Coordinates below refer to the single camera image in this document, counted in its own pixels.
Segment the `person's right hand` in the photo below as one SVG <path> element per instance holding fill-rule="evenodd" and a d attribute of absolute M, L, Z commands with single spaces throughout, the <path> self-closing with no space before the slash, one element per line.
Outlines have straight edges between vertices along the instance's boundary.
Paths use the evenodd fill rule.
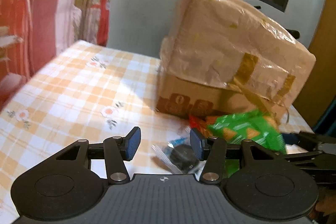
<path fill-rule="evenodd" d="M 319 213 L 323 213 L 323 216 L 327 216 L 327 223 L 335 223 L 335 186 L 324 187 L 319 190 L 318 202 L 315 205 L 315 209 Z"/>

